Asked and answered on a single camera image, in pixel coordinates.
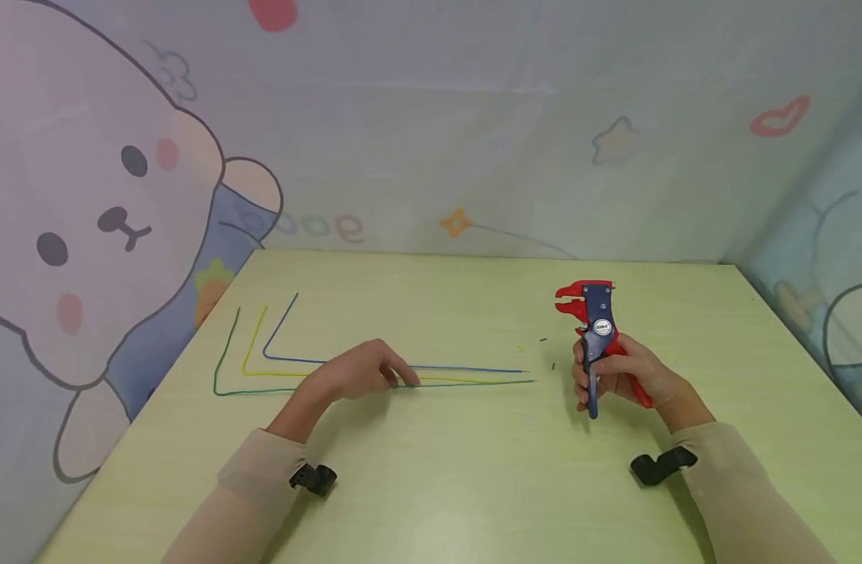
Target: sleeve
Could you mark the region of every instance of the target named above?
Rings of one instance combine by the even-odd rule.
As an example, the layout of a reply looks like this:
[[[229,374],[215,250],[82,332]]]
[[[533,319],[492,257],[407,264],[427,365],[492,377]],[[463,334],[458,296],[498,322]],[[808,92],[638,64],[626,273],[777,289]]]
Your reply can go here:
[[[280,214],[246,200],[233,186],[219,184],[212,204],[212,215],[219,224],[231,226],[261,241],[270,233]]]
[[[835,564],[734,427],[707,423],[672,438],[674,446],[697,456],[682,475],[708,527],[717,564]]]
[[[162,564],[258,564],[293,505],[306,446],[256,429],[180,530]]]

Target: red handle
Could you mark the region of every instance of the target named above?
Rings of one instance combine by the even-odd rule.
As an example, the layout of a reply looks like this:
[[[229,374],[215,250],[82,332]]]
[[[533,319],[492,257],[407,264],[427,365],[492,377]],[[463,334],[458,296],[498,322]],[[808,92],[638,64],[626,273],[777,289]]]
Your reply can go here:
[[[625,349],[623,349],[619,342],[617,342],[617,338],[619,338],[619,333],[616,333],[616,337],[613,341],[610,341],[610,344],[607,346],[604,351],[607,355],[625,355]],[[638,400],[638,403],[643,405],[646,409],[650,409],[654,406],[654,400],[647,395],[647,392],[644,390],[644,386],[641,385],[641,382],[638,381],[638,378],[635,378],[633,374],[628,375],[628,382],[632,385],[632,392],[635,394],[635,399]]]

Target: left hand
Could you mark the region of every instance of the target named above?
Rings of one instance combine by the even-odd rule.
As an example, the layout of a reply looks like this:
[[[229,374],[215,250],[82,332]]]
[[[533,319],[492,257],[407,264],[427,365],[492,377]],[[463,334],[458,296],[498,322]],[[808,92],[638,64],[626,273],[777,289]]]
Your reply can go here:
[[[382,339],[366,341],[331,358],[309,379],[330,387],[334,399],[358,400],[371,393],[387,392],[399,385],[397,374],[409,386],[421,385],[415,370]]]

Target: tabletop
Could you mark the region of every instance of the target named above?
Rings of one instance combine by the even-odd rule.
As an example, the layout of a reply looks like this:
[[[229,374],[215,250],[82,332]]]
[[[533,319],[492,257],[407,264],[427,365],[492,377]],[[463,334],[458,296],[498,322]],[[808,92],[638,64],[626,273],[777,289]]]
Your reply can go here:
[[[527,371],[419,371],[429,386],[534,381],[332,406],[309,457],[337,485],[300,494],[272,562],[712,562],[681,477],[643,488],[629,474],[668,445],[657,415],[614,397],[595,421],[574,410],[576,323],[553,303],[579,279],[614,280],[620,331],[738,427],[840,562],[862,562],[862,420],[733,266],[287,250],[248,260],[38,561],[158,562],[288,397],[216,392],[292,387],[252,374],[316,366],[266,355],[384,338],[413,364]]]

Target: pink cheek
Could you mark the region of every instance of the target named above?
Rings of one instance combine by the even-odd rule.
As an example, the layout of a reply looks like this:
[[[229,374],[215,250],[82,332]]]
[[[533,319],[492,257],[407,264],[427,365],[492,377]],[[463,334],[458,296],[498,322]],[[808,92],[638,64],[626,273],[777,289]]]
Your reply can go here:
[[[83,323],[83,302],[74,295],[58,298],[58,325],[68,334],[80,332]]]
[[[177,166],[177,161],[180,160],[180,147],[172,139],[162,137],[158,140],[158,146],[154,155],[156,155],[154,158],[158,161],[158,166],[170,172],[174,170],[174,167]]]

